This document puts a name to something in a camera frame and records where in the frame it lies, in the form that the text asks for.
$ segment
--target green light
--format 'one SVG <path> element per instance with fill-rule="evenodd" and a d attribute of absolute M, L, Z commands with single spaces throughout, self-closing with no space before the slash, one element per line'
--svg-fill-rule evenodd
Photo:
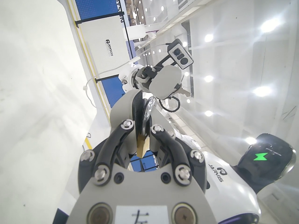
<path fill-rule="evenodd" d="M 264 157 L 268 153 L 257 153 L 255 154 L 257 158 L 254 159 L 254 161 L 267 161 L 267 159 Z"/>

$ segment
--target black cable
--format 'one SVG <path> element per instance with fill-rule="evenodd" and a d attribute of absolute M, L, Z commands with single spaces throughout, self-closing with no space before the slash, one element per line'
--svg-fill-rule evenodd
<path fill-rule="evenodd" d="M 171 98 L 177 100 L 177 102 L 178 102 L 178 107 L 177 107 L 175 110 L 169 110 L 169 109 L 165 108 L 165 107 L 163 106 L 163 104 L 162 104 L 162 102 L 161 102 L 160 99 L 159 99 L 159 103 L 160 103 L 160 105 L 162 106 L 163 109 L 165 109 L 166 111 L 168 111 L 168 112 L 170 112 L 170 113 L 173 113 L 173 112 L 176 112 L 176 111 L 179 110 L 179 108 L 180 108 L 180 106 L 181 106 L 181 103 L 180 103 L 180 100 L 179 100 L 178 98 L 176 98 L 175 96 L 171 96 L 169 99 L 171 99 Z"/>

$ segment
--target screw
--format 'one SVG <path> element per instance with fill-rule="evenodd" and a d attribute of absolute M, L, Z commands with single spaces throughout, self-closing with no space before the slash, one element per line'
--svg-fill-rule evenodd
<path fill-rule="evenodd" d="M 94 151 L 93 150 L 86 150 L 82 153 L 80 157 L 80 161 L 92 161 L 94 159 Z"/>
<path fill-rule="evenodd" d="M 191 158 L 197 159 L 200 163 L 205 160 L 203 154 L 199 150 L 191 150 L 190 156 Z"/>
<path fill-rule="evenodd" d="M 95 173 L 94 173 L 94 178 L 96 178 L 97 181 L 102 180 L 106 175 L 106 171 L 104 169 L 98 169 Z"/>
<path fill-rule="evenodd" d="M 131 125 L 130 121 L 127 121 L 127 120 L 124 121 L 124 127 L 125 128 L 128 128 L 130 125 Z"/>
<path fill-rule="evenodd" d="M 190 172 L 188 169 L 182 168 L 179 171 L 179 176 L 181 179 L 189 179 L 190 178 Z"/>
<path fill-rule="evenodd" d="M 194 157 L 197 159 L 197 160 L 200 160 L 202 158 L 202 155 L 197 151 L 194 153 Z"/>
<path fill-rule="evenodd" d="M 162 130 L 162 127 L 159 126 L 159 125 L 156 125 L 156 126 L 154 127 L 154 130 L 155 130 L 156 132 L 160 132 L 160 131 Z"/>

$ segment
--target jarvis logo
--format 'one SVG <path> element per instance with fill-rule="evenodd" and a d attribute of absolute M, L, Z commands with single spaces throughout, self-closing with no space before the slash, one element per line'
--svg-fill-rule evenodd
<path fill-rule="evenodd" d="M 107 51 L 108 51 L 109 56 L 113 56 L 113 51 L 112 51 L 109 39 L 106 40 L 106 47 L 107 47 Z"/>
<path fill-rule="evenodd" d="M 217 178 L 219 179 L 220 182 L 223 182 L 223 178 L 221 177 L 221 175 L 227 175 L 227 172 L 225 171 L 224 168 L 217 168 L 215 169 L 215 167 L 213 165 L 210 165 L 210 168 L 213 170 L 213 172 L 216 174 Z"/>

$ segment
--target white cable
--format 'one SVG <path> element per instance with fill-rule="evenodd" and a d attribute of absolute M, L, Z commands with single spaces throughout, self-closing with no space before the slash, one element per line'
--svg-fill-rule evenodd
<path fill-rule="evenodd" d="M 118 69 L 118 68 L 120 68 L 120 67 L 122 67 L 122 66 L 128 64 L 131 60 L 127 61 L 126 63 L 124 63 L 124 64 L 122 64 L 122 65 L 120 65 L 120 66 L 118 66 L 118 67 L 116 67 L 116 68 L 113 68 L 113 69 L 110 69 L 110 70 L 107 70 L 107 71 L 98 73 L 97 75 L 93 76 L 91 79 L 89 79 L 89 80 L 86 82 L 86 85 L 83 86 L 83 90 L 85 91 L 86 96 L 87 96 L 87 98 L 90 100 L 92 106 L 94 106 L 95 108 L 97 108 L 97 107 L 93 104 L 92 100 L 89 98 L 89 96 L 88 96 L 88 94 L 87 94 L 87 90 L 88 90 L 87 85 L 88 85 L 88 83 L 89 83 L 91 80 L 93 80 L 95 77 L 97 77 L 97 76 L 99 76 L 99 75 L 101 75 L 101 74 L 104 74 L 104 73 L 107 73 L 107 72 L 110 72 L 110 71 L 114 71 L 114 70 L 116 70 L 116 69 Z"/>

